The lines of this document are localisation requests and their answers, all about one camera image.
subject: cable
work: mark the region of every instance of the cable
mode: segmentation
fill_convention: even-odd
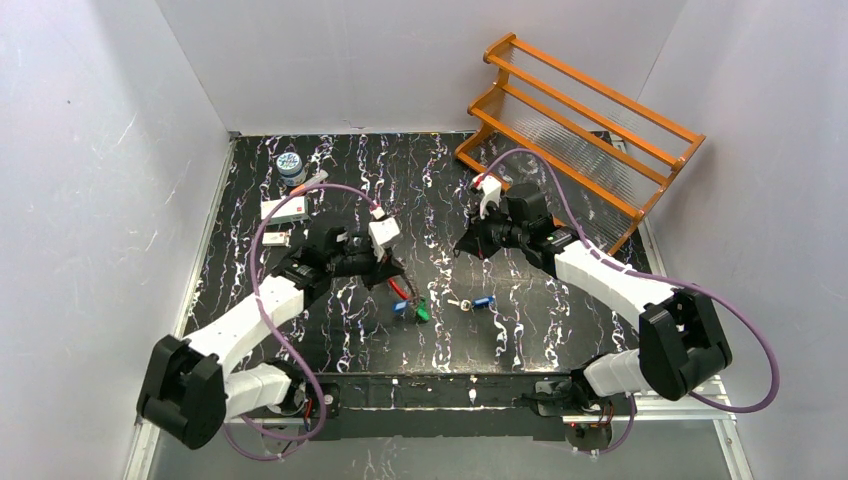
[[[478,185],[484,178],[486,178],[486,176],[488,176],[491,173],[492,169],[494,169],[495,166],[497,166],[500,162],[502,162],[507,156],[512,155],[513,153],[519,153],[519,152],[526,152],[526,153],[530,153],[530,154],[535,155],[548,168],[548,171],[551,173],[551,178],[554,181],[554,185],[556,185],[557,191],[559,192],[560,199],[562,200],[562,206],[565,207],[565,213],[566,213],[566,215],[568,215],[568,220],[571,222],[571,225],[577,231],[577,235],[580,237],[580,241],[583,243],[583,246],[585,246],[586,249],[589,250],[589,252],[592,256],[594,256],[595,258],[600,260],[601,263],[603,263],[604,265],[606,265],[606,266],[608,266],[608,267],[610,267],[610,268],[612,268],[616,271],[619,271],[619,272],[623,271],[624,269],[622,267],[620,267],[620,266],[616,265],[615,263],[611,262],[610,260],[608,260],[606,258],[606,254],[599,252],[597,250],[597,248],[594,245],[592,245],[592,242],[589,241],[589,238],[586,236],[586,232],[583,231],[583,227],[580,225],[580,223],[577,222],[577,219],[574,217],[574,214],[571,212],[571,208],[568,206],[568,200],[565,198],[565,192],[562,189],[562,185],[560,185],[560,183],[559,183],[559,179],[557,178],[556,172],[554,171],[553,167],[544,158],[542,158],[541,155],[534,152],[533,150],[530,150],[530,149],[527,149],[527,148],[513,148],[511,150],[507,150],[506,152],[502,153],[497,159],[495,159],[495,161],[493,161],[486,168],[486,171],[483,172],[483,175],[475,183],[475,185]],[[700,401],[700,402],[702,402],[706,405],[709,405],[713,408],[717,408],[719,410],[722,410],[722,411],[725,411],[725,412],[731,412],[731,413],[758,412],[758,411],[766,408],[767,406],[769,406],[774,401],[775,397],[777,396],[777,391],[780,389],[780,369],[777,365],[777,357],[774,354],[774,350],[772,349],[771,344],[769,344],[768,340],[766,340],[765,334],[763,334],[763,332],[756,325],[754,325],[754,323],[751,320],[749,320],[748,317],[746,317],[735,306],[733,306],[730,302],[725,300],[719,294],[717,294],[717,293],[715,293],[711,290],[708,290],[704,287],[695,285],[694,283],[685,282],[683,280],[677,280],[677,279],[674,279],[674,278],[663,277],[662,275],[655,275],[655,274],[652,274],[652,273],[642,273],[642,272],[638,272],[638,271],[632,270],[632,269],[628,269],[627,271],[624,271],[624,273],[625,273],[625,275],[630,275],[631,277],[644,278],[644,279],[648,279],[648,280],[656,280],[656,281],[667,283],[669,285],[673,285],[673,286],[676,286],[676,287],[688,288],[688,289],[691,289],[691,290],[696,291],[698,293],[701,293],[702,295],[706,295],[707,297],[711,298],[713,301],[719,303],[724,308],[726,308],[730,313],[732,313],[734,316],[736,316],[736,318],[738,318],[746,327],[748,327],[748,330],[751,332],[751,334],[754,335],[754,337],[757,339],[757,342],[759,342],[760,346],[763,348],[763,351],[766,354],[766,358],[768,358],[769,368],[771,369],[771,385],[769,387],[768,393],[766,394],[766,396],[762,400],[760,400],[759,402],[757,402],[753,405],[748,405],[748,406],[745,406],[745,407],[734,407],[734,406],[731,406],[731,405],[723,405],[721,403],[715,402],[715,401],[710,400],[708,398],[704,398],[703,396],[701,396],[701,395],[699,395],[695,392],[689,393],[689,395],[692,398],[694,398],[694,399],[696,399],[696,400],[698,400],[698,401]]]
[[[277,460],[282,460],[288,457],[289,455],[292,455],[293,453],[297,452],[303,446],[303,443],[300,443],[293,450],[287,451],[293,442],[293,440],[290,440],[289,443],[286,444],[285,448],[283,448],[283,451],[276,455],[257,455],[255,453],[250,453],[236,443],[236,440],[233,438],[233,432],[230,431],[230,426],[226,423],[224,424],[224,438],[227,439],[227,443],[229,443],[230,446],[233,447],[233,450],[241,454],[243,457],[249,458],[251,460],[256,460],[258,462],[275,462]]]
[[[300,412],[302,412],[302,411],[303,411],[303,409],[304,409],[304,408],[306,408],[306,404],[307,404],[307,403],[309,403],[309,398],[307,398],[306,392],[304,392],[304,394],[303,394],[303,395],[304,395],[303,401],[301,401],[301,402],[300,402],[300,406],[299,406],[299,407],[297,407],[297,410],[295,410],[295,411],[293,411],[293,412],[283,412],[283,411],[280,411],[280,415],[282,415],[282,416],[284,416],[284,417],[286,417],[286,418],[288,418],[288,417],[293,417],[293,416],[295,416],[295,415],[299,415],[299,414],[300,414]]]
[[[604,408],[601,409],[601,418],[599,418],[598,421],[595,422],[595,426],[600,427],[603,424],[604,417],[606,417],[606,416],[607,416],[607,407],[604,407]]]
[[[315,392],[315,396],[318,398],[318,423],[315,425],[315,428],[313,428],[309,432],[306,432],[304,435],[296,435],[296,436],[293,436],[293,437],[281,435],[279,433],[272,432],[271,430],[268,430],[268,429],[262,427],[262,425],[254,422],[251,418],[249,418],[246,415],[241,416],[242,420],[244,420],[244,422],[246,424],[253,427],[256,431],[263,433],[263,434],[265,434],[265,435],[267,435],[271,438],[275,438],[277,440],[284,440],[284,441],[308,440],[308,439],[314,437],[315,435],[318,435],[318,433],[321,431],[321,429],[324,428],[324,422],[327,419],[327,404],[324,403],[324,392],[323,392],[323,390],[321,390],[321,385],[318,383],[318,378],[315,376],[315,373],[309,367],[309,364],[306,363],[306,360],[303,359],[303,357],[300,355],[300,353],[298,353],[298,351],[292,346],[292,344],[288,341],[288,339],[286,339],[285,335],[280,333],[280,331],[274,326],[274,322],[271,320],[271,317],[268,315],[268,312],[265,311],[265,305],[263,305],[263,303],[262,303],[262,298],[260,297],[260,292],[259,292],[259,275],[257,273],[258,268],[257,268],[257,264],[256,264],[256,252],[259,250],[259,244],[260,244],[260,239],[262,238],[262,234],[265,232],[265,228],[268,226],[268,223],[271,221],[271,218],[274,216],[274,214],[277,213],[277,211],[280,210],[286,203],[291,201],[292,198],[305,195],[306,193],[309,193],[309,192],[312,192],[312,191],[315,191],[315,190],[342,190],[342,191],[345,191],[345,192],[349,192],[349,193],[353,193],[355,195],[358,195],[359,197],[361,197],[362,199],[364,199],[365,201],[367,201],[369,203],[372,210],[379,207],[379,205],[377,205],[377,203],[374,200],[371,200],[370,198],[368,198],[367,195],[365,195],[361,191],[359,191],[359,190],[357,190],[353,187],[349,187],[347,185],[337,185],[337,184],[333,184],[333,183],[323,183],[323,184],[311,185],[311,186],[308,186],[306,188],[295,189],[295,191],[292,192],[292,194],[290,194],[286,198],[284,198],[283,201],[281,201],[274,208],[272,208],[271,211],[268,213],[268,215],[264,219],[262,219],[262,222],[259,224],[259,227],[256,229],[256,234],[253,236],[253,240],[250,242],[250,253],[249,253],[249,256],[250,256],[250,262],[249,262],[250,283],[251,283],[251,286],[253,287],[253,293],[256,297],[256,305],[259,308],[259,316],[262,318],[262,321],[265,322],[265,325],[271,331],[271,334],[274,336],[274,338],[276,338],[277,341],[280,342],[280,345],[283,346],[285,351],[288,352],[289,355],[291,355],[291,357],[295,361],[295,363],[297,363],[297,365],[301,368],[301,370],[303,370],[304,374],[306,375],[306,378],[309,380],[310,385],[312,385],[312,389]],[[287,452],[286,456],[292,454],[293,452],[296,452],[297,450],[298,449],[296,448],[296,449],[294,449],[290,452]]]
[[[406,272],[400,274],[400,278],[403,279],[403,283],[406,284],[406,288],[409,289],[409,298],[414,298],[418,301],[421,297],[418,296],[418,289],[415,287],[415,284],[412,280],[409,279],[409,276]]]
[[[633,398],[633,395],[630,395],[628,397],[628,399],[630,400],[630,418],[627,419],[627,427],[624,429],[624,433],[622,433],[621,436],[618,437],[618,440],[616,440],[615,443],[613,443],[609,447],[607,447],[603,450],[593,450],[592,452],[584,452],[584,453],[595,453],[595,452],[597,452],[598,455],[610,453],[613,450],[615,450],[616,448],[620,447],[621,444],[623,444],[624,441],[627,440],[627,437],[630,436],[630,430],[633,430],[633,423],[636,420],[636,399]]]
[[[409,295],[407,295],[406,292],[404,292],[403,289],[400,288],[400,285],[395,282],[394,278],[389,279],[389,286],[392,287],[392,290],[394,290],[395,293],[398,294],[401,300],[409,300]]]
[[[312,414],[312,399],[309,399],[309,405],[306,407],[306,413],[303,414],[303,418],[309,418],[309,415]]]
[[[615,404],[612,403],[612,400],[610,400],[610,416],[609,416],[609,418],[607,418],[607,423],[605,423],[604,425],[609,425],[610,423],[612,423],[612,417],[614,417],[614,416],[615,416]]]

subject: white wall panel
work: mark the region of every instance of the white wall panel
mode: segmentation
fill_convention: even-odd
[[[0,477],[122,475],[227,144],[153,0],[0,3]]]
[[[848,5],[690,1],[640,102],[707,135],[650,215],[671,274],[726,294],[775,346],[783,382],[742,415],[757,478],[842,478],[848,393]],[[759,345],[722,316],[737,405],[768,388]]]
[[[636,97],[684,0],[157,0],[229,130],[433,131],[494,79],[513,31]]]

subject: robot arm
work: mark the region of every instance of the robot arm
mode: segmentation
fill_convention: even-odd
[[[271,269],[259,291],[275,327],[328,292],[335,277],[359,276],[371,288],[403,273],[391,252],[400,238],[397,222],[381,209],[372,215],[368,233],[310,229],[304,243]],[[182,340],[162,338],[153,347],[138,414],[196,449],[227,418],[283,403],[292,391],[293,370],[262,364],[231,374],[269,333],[251,294]]]
[[[627,275],[629,266],[603,253],[622,271],[602,264],[576,231],[554,225],[537,185],[512,186],[504,196],[505,210],[493,200],[500,195],[497,180],[487,177],[475,185],[483,201],[469,208],[468,230],[455,254],[485,259],[501,248],[518,248],[534,267],[604,302],[639,335],[638,349],[600,356],[572,372],[568,388],[571,398],[581,399],[576,406],[585,408],[586,399],[647,390],[678,400],[730,365],[732,355],[712,300]]]

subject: green object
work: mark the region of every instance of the green object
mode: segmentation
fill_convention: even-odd
[[[427,311],[426,299],[422,298],[421,301],[418,303],[418,308],[415,309],[415,314],[418,315],[418,318],[420,318],[423,322],[430,321],[430,312]]]

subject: jar with blue lid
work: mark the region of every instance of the jar with blue lid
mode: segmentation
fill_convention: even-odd
[[[303,168],[303,161],[300,159],[300,155],[295,152],[286,152],[277,157],[277,170],[280,172],[283,183],[289,187],[296,187],[306,180],[306,169]]]

